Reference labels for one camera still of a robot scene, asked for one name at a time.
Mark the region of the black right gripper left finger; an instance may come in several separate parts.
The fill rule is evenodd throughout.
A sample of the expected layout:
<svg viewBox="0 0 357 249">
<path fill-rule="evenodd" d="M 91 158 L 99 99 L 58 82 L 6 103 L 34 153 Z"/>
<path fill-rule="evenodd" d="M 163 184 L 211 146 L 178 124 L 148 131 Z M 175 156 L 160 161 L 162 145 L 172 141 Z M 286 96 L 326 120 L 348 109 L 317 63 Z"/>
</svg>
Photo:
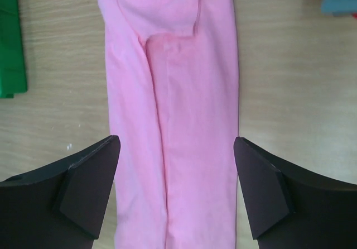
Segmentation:
<svg viewBox="0 0 357 249">
<path fill-rule="evenodd" d="M 2 248 L 92 248 L 99 238 L 120 153 L 103 140 L 1 182 Z"/>
</svg>

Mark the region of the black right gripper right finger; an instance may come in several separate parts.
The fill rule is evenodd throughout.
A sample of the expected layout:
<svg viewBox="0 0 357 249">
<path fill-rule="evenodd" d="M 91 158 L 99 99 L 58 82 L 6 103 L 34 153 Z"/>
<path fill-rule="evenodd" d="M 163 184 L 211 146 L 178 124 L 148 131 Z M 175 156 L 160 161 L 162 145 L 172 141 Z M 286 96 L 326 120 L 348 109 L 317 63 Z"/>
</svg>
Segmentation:
<svg viewBox="0 0 357 249">
<path fill-rule="evenodd" d="M 259 248 L 356 248 L 356 185 L 277 157 L 243 137 L 235 164 Z"/>
</svg>

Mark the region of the pink t shirt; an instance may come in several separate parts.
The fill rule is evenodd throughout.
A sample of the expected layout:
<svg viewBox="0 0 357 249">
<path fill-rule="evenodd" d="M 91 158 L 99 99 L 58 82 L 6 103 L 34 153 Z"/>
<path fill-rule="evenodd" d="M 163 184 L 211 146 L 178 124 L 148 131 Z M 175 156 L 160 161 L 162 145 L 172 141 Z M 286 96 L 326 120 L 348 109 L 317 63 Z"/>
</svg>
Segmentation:
<svg viewBox="0 0 357 249">
<path fill-rule="evenodd" d="M 98 0 L 105 27 L 115 248 L 234 248 L 233 0 Z"/>
</svg>

